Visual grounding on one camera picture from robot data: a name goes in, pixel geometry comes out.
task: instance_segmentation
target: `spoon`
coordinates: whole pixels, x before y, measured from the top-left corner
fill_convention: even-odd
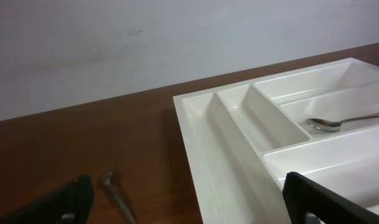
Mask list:
[[[123,214],[123,216],[127,219],[127,222],[130,224],[137,224],[135,221],[135,218],[131,211],[129,210],[126,202],[122,198],[122,196],[119,194],[117,189],[111,184],[111,178],[112,178],[113,171],[107,172],[100,180],[101,185],[105,186],[109,193],[111,198],[113,199],[116,206],[119,208],[120,212]]]
[[[361,119],[371,119],[371,118],[379,118],[379,113],[370,114],[366,116],[360,116],[356,118],[349,118],[349,119],[345,119],[338,122],[328,121],[325,119],[310,118],[310,119],[306,119],[306,123],[309,124],[311,127],[318,129],[320,131],[334,133],[334,132],[340,131],[341,125],[345,122],[357,121]]]

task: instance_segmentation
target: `tray compartment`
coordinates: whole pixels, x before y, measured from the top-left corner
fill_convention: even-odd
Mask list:
[[[282,187],[288,172],[317,173],[376,156],[379,156],[379,127],[272,152],[263,159]]]
[[[275,103],[283,104],[378,81],[379,70],[349,62],[256,82],[255,86]]]
[[[222,223],[290,223],[279,188],[218,97],[182,102]]]
[[[253,86],[218,92],[239,128],[259,151],[308,141],[292,121]]]
[[[310,127],[305,120],[320,118],[341,121],[379,112],[379,82],[295,101],[281,105],[281,109],[315,137],[326,137],[376,125],[379,124],[379,118],[351,121],[344,123],[337,133],[325,133]]]
[[[379,156],[312,172],[306,177],[379,215]]]

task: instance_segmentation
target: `wooden surface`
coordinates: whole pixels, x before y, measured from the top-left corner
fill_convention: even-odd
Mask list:
[[[88,223],[125,223],[98,184],[116,170],[139,224],[201,223],[172,97],[347,57],[379,66],[379,44],[0,121],[0,217],[90,174]]]

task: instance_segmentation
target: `spoon handle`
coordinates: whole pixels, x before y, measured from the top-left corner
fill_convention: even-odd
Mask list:
[[[127,219],[128,223],[137,224],[133,214],[129,210],[128,206],[124,202],[124,199],[119,194],[117,189],[115,187],[113,187],[112,185],[107,185],[106,187],[108,188],[109,194],[110,194],[111,198],[113,199],[114,203],[119,208],[119,210],[123,214],[123,216]]]
[[[370,119],[370,118],[379,118],[379,113],[374,113],[374,114],[370,114],[370,115],[366,115],[366,116],[360,116],[357,118],[345,119],[343,121],[340,121],[340,123],[344,123],[344,122],[348,122],[348,121],[356,121],[356,120],[360,120],[360,119]]]

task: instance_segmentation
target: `white plastic cutlery tray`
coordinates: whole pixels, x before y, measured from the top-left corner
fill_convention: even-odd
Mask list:
[[[379,214],[379,67],[339,60],[174,97],[203,222],[290,223],[295,171]]]

